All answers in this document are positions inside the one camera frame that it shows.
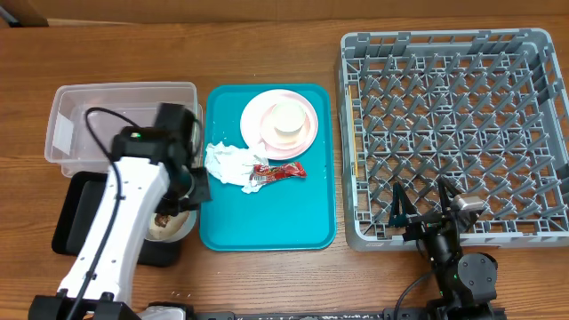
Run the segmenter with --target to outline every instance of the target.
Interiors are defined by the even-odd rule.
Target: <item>crumpled white napkin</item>
[[[259,191],[255,181],[249,181],[252,168],[256,164],[268,164],[265,144],[253,148],[241,149],[235,146],[208,144],[205,148],[205,168],[222,183],[243,186],[246,194]]]

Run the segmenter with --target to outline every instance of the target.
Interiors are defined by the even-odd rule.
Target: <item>teal cutting board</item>
[[[332,111],[330,97],[316,84],[223,85],[212,91],[205,112],[204,144],[247,148],[239,124],[247,103],[261,92],[297,92],[314,107],[318,133],[303,154],[279,165],[298,161],[306,179],[290,178],[245,194],[240,186],[222,184],[210,175],[212,201],[203,203],[200,236],[215,251],[271,251],[324,249],[336,236]]]

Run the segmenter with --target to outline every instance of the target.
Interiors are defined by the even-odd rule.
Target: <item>metal grid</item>
[[[547,35],[495,30],[344,36],[342,143],[353,134],[344,169],[353,173],[356,195],[346,212],[356,232],[348,237],[394,239],[387,220],[396,181],[419,212],[440,211],[440,175],[485,199],[473,244],[495,241],[496,233],[502,234],[501,245],[511,246],[525,236],[569,236],[555,171],[567,158],[563,134],[555,130],[557,114],[566,117],[566,93],[550,41],[539,48],[529,33]],[[445,40],[435,42],[438,37]],[[464,37],[470,40],[459,40]],[[556,112],[557,97],[563,105]],[[346,151],[354,157],[348,163]],[[468,242],[469,235],[463,238]],[[369,250],[368,244],[356,249]]]

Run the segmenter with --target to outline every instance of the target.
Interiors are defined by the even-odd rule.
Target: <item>transparent plastic container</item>
[[[122,114],[140,126],[154,123],[161,102],[186,106],[203,122],[197,92],[190,82],[78,84],[62,86],[55,93],[45,138],[45,159],[60,164],[61,172],[71,177],[76,172],[106,172],[108,160],[100,152],[85,126],[84,113],[102,107]],[[93,130],[107,149],[113,137],[127,124],[112,115],[89,115]],[[202,132],[194,132],[193,145]]]

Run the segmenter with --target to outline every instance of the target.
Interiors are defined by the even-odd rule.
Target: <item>candy bar wrapper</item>
[[[306,172],[301,163],[295,162],[279,166],[256,164],[253,167],[249,181],[254,186],[263,186],[273,181],[291,177],[306,178]]]

